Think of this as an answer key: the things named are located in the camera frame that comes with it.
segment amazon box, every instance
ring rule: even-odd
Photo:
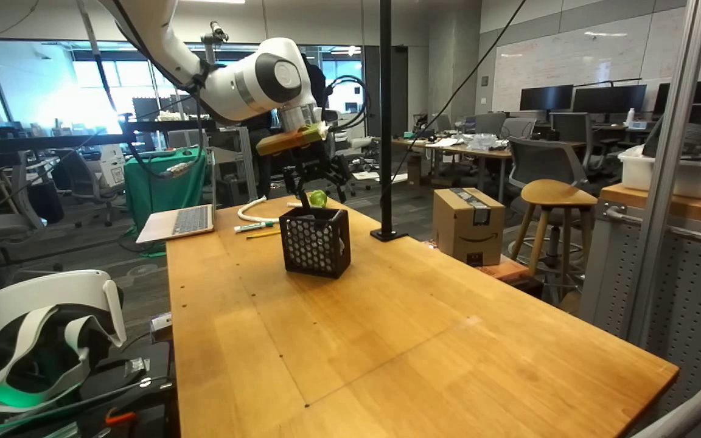
[[[498,265],[504,205],[478,189],[434,191],[431,236],[440,251],[470,266]]]

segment pencil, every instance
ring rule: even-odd
[[[258,233],[257,235],[245,236],[245,240],[250,240],[252,238],[257,238],[257,237],[266,237],[268,235],[279,235],[280,233],[281,233],[280,230],[278,230],[276,232]]]

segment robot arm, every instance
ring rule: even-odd
[[[178,0],[100,0],[120,31],[178,87],[198,91],[203,108],[223,125],[278,109],[287,131],[315,123],[307,68],[294,41],[270,38],[225,69],[199,59],[173,32]]]

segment black metal pole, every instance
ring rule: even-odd
[[[380,184],[381,228],[370,235],[388,242],[407,235],[391,218],[391,0],[380,0]]]

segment white bottle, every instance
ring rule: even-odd
[[[629,108],[629,112],[626,113],[626,122],[624,122],[625,127],[628,127],[635,121],[635,109]]]

